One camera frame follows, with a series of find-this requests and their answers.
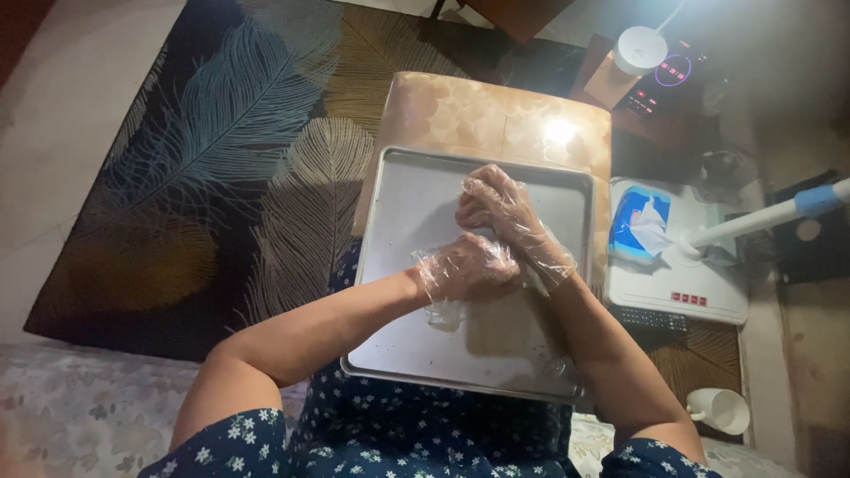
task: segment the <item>blue floral dress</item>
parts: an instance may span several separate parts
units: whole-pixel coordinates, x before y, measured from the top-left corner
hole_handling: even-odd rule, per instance
[[[353,281],[354,267],[343,269],[329,292]],[[311,379],[289,439],[280,410],[248,410],[206,427],[139,478],[577,478],[567,458],[571,413],[541,401],[352,377],[335,361]],[[643,438],[602,465],[602,476],[720,478]]]

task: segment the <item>feather-pattern rug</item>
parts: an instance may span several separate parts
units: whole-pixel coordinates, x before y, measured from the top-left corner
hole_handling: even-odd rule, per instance
[[[449,22],[423,41],[423,21],[323,0],[189,0],[25,330],[202,360],[326,294],[395,72],[566,97],[581,65],[582,48],[546,40],[506,64],[497,32]],[[694,330],[653,352],[674,389],[739,390],[734,328]]]

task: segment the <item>white mug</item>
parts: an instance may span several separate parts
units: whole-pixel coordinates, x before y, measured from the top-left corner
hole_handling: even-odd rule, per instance
[[[699,389],[688,394],[688,413],[713,429],[740,435],[750,426],[750,408],[732,390]]]

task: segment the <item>metal baking tray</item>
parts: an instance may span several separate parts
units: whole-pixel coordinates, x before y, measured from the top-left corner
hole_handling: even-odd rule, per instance
[[[378,158],[356,283],[411,267],[413,251],[454,240],[462,232],[454,220],[461,180],[491,163],[527,184],[535,211],[575,255],[578,273],[589,282],[595,197],[589,174],[388,146]],[[575,403],[583,397],[571,361],[560,375],[547,370],[557,347],[522,297],[480,307],[454,333],[429,326],[424,310],[412,312],[344,356],[342,368],[536,400]]]

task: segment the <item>blue feather pattern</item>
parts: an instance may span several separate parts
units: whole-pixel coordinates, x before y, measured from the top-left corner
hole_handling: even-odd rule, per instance
[[[245,188],[287,170],[284,151],[336,67],[342,10],[299,0],[255,15],[200,65],[178,104],[163,106],[165,120],[140,130],[141,140],[103,172],[108,206],[80,233],[151,209],[212,225],[221,220],[213,198],[254,209]]]

